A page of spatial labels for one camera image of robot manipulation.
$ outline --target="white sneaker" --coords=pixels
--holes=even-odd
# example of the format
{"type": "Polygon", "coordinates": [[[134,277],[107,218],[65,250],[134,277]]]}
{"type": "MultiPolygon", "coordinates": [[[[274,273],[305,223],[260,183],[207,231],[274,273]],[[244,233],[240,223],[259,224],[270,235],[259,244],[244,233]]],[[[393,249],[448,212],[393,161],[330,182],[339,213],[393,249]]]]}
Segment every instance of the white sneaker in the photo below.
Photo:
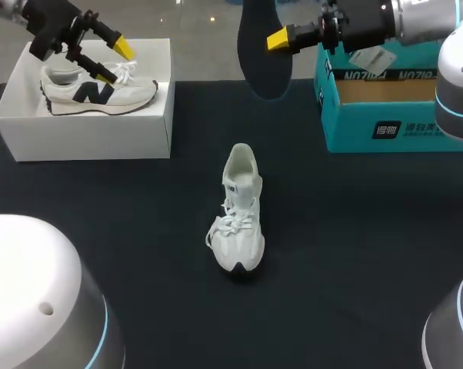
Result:
{"type": "Polygon", "coordinates": [[[226,271],[252,271],[264,254],[264,236],[259,222],[262,178],[250,146],[233,147],[223,172],[223,185],[225,216],[216,217],[206,244],[226,271]]]}
{"type": "Polygon", "coordinates": [[[95,80],[84,69],[56,71],[44,66],[40,89],[53,115],[73,115],[101,111],[108,115],[127,114],[148,104],[158,90],[156,81],[133,78],[135,61],[107,63],[105,67],[118,76],[110,85],[95,80]]]}

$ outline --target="black tablecloth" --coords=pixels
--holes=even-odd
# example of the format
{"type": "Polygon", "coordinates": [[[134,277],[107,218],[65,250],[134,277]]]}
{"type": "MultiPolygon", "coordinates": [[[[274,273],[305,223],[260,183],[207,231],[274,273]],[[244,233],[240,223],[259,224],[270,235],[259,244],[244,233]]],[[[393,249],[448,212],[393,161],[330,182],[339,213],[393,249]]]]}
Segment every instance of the black tablecloth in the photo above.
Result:
{"type": "Polygon", "coordinates": [[[17,164],[0,213],[74,243],[121,322],[129,369],[421,369],[421,331],[463,277],[463,154],[330,155],[311,81],[275,102],[178,83],[171,160],[17,164]],[[264,269],[218,269],[205,235],[236,142],[264,178],[264,269]]]}

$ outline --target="black insole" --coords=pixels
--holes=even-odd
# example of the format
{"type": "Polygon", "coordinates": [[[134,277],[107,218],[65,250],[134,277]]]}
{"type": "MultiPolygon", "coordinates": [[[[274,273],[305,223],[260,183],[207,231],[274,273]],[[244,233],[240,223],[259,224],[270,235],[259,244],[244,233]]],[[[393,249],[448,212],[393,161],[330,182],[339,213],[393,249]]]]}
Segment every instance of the black insole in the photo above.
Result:
{"type": "Polygon", "coordinates": [[[292,56],[267,48],[268,36],[281,28],[275,0],[243,1],[238,60],[251,89],[268,100],[283,96],[291,80],[292,56]]]}

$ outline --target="white shoe box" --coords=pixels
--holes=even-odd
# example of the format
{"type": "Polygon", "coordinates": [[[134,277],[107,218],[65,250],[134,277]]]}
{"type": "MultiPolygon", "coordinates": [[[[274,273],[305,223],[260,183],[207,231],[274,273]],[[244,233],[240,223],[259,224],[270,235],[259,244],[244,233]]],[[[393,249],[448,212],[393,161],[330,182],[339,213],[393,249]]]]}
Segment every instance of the white shoe box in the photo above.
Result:
{"type": "MultiPolygon", "coordinates": [[[[126,115],[87,112],[53,116],[40,91],[44,63],[28,43],[6,85],[0,102],[0,132],[16,161],[169,158],[175,82],[170,40],[128,40],[136,52],[134,78],[158,82],[150,104],[126,115]]],[[[96,62],[126,62],[103,41],[83,41],[82,52],[96,62]]],[[[78,66],[53,55],[46,62],[69,71],[78,66]]]]}

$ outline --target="shoelace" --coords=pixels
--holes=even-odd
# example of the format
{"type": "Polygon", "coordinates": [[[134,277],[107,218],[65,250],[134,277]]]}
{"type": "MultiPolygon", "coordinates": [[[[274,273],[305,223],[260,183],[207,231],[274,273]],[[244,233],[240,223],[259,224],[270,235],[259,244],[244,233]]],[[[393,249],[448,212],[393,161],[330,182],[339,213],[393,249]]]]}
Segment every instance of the shoelace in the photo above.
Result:
{"type": "Polygon", "coordinates": [[[111,72],[118,77],[115,83],[118,85],[125,85],[129,80],[134,81],[131,73],[135,71],[137,64],[138,62],[136,60],[117,63],[115,68],[111,70],[111,72]]]}
{"type": "Polygon", "coordinates": [[[256,199],[252,201],[250,208],[241,215],[238,215],[237,209],[231,207],[231,201],[228,198],[225,199],[225,203],[222,204],[222,207],[225,209],[226,216],[223,218],[216,217],[215,223],[209,229],[208,234],[206,235],[206,244],[211,247],[211,240],[213,234],[216,230],[219,230],[223,233],[225,237],[228,237],[230,234],[236,234],[240,229],[252,229],[252,206],[254,206],[256,199]]]}

